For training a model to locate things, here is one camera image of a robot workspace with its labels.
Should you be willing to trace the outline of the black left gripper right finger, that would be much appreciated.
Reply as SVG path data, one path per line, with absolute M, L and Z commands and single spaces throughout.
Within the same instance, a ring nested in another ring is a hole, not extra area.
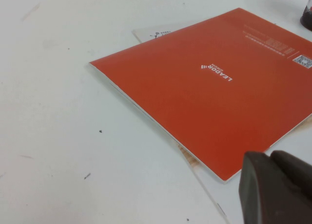
M 275 150 L 270 158 L 283 171 L 286 177 L 297 187 L 309 200 L 312 199 L 312 166 L 294 155 Z

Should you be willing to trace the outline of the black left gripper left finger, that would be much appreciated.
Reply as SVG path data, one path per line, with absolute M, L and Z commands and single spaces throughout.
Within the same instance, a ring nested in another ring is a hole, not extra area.
M 244 155 L 239 197 L 246 224 L 310 224 L 312 200 L 260 152 Z

